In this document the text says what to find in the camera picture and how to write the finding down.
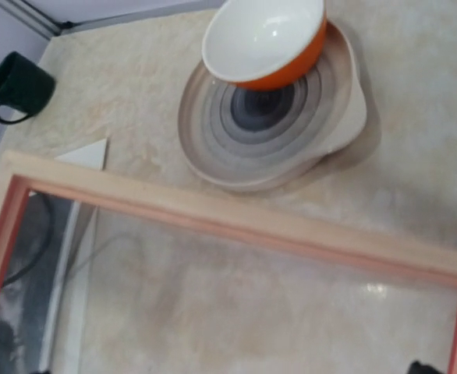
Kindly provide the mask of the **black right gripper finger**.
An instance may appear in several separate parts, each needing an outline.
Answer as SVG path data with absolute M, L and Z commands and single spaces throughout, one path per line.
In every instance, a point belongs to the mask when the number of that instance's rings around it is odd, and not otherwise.
M 443 373 L 431 365 L 423 364 L 419 361 L 414 361 L 410 364 L 407 374 L 443 374 Z

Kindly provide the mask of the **red wooden picture frame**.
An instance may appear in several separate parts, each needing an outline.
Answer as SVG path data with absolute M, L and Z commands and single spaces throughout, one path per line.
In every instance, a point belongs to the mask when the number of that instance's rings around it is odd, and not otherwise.
M 30 191 L 300 256 L 457 288 L 457 251 L 8 150 L 0 160 L 0 285 Z M 449 372 L 457 373 L 457 319 Z

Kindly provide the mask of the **clear acrylic sheet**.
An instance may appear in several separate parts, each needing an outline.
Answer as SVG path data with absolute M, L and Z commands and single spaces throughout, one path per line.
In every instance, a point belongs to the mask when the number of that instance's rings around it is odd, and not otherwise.
M 73 202 L 33 373 L 443 371 L 456 316 L 455 288 Z

